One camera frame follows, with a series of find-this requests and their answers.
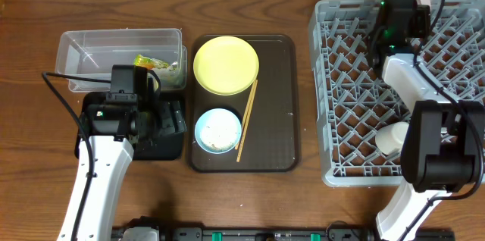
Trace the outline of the light blue bowl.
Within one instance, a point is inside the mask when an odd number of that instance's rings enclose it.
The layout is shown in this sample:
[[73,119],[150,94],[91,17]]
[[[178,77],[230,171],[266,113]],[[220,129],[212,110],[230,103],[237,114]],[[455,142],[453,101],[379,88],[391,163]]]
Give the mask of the light blue bowl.
[[230,110],[213,108],[203,113],[194,127],[195,141],[207,153],[224,154],[236,147],[242,124]]

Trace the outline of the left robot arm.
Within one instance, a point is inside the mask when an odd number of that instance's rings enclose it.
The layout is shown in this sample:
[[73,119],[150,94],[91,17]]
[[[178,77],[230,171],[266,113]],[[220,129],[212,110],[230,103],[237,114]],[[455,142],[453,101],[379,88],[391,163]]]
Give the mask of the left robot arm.
[[60,240],[110,240],[128,167],[133,161],[173,161],[186,132],[185,102],[110,103],[86,95],[77,140],[79,165]]

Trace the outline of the white green cup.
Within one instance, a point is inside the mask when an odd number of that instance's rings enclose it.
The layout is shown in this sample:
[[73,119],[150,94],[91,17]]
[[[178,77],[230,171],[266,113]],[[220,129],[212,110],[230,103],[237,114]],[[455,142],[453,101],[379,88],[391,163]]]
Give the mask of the white green cup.
[[397,122],[380,128],[375,136],[376,146],[385,155],[401,152],[408,127],[406,122]]

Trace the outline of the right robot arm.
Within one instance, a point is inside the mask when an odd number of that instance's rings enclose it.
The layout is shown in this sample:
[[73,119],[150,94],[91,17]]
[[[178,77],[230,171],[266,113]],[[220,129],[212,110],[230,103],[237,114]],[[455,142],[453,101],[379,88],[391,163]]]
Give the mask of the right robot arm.
[[484,106],[447,91],[411,44],[435,24],[430,0],[381,0],[369,34],[368,65],[411,112],[404,135],[398,124],[376,135],[379,150],[400,153],[404,177],[376,217],[378,240],[415,239],[439,203],[466,199],[483,181]]

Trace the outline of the green snack wrapper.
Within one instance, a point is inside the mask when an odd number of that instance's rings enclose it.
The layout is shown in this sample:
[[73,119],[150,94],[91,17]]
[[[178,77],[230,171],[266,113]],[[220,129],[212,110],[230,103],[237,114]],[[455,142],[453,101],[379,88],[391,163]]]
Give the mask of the green snack wrapper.
[[165,61],[156,58],[149,58],[144,55],[137,55],[133,64],[139,67],[147,68],[149,70],[167,69],[170,67],[170,65]]

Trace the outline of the yellow plate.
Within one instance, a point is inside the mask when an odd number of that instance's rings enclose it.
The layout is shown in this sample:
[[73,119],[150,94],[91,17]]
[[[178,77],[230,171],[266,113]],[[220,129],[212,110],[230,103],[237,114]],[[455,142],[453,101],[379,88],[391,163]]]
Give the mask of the yellow plate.
[[235,36],[217,36],[196,52],[193,72],[200,86],[216,95],[235,95],[248,89],[259,72],[256,50]]

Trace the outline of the white tissue wad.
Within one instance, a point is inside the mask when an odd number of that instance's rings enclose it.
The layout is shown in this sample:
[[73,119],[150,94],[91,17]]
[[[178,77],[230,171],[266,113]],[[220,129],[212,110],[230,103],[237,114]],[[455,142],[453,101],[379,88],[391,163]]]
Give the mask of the white tissue wad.
[[166,87],[181,85],[181,70],[177,62],[167,63],[165,61],[156,61],[154,72]]

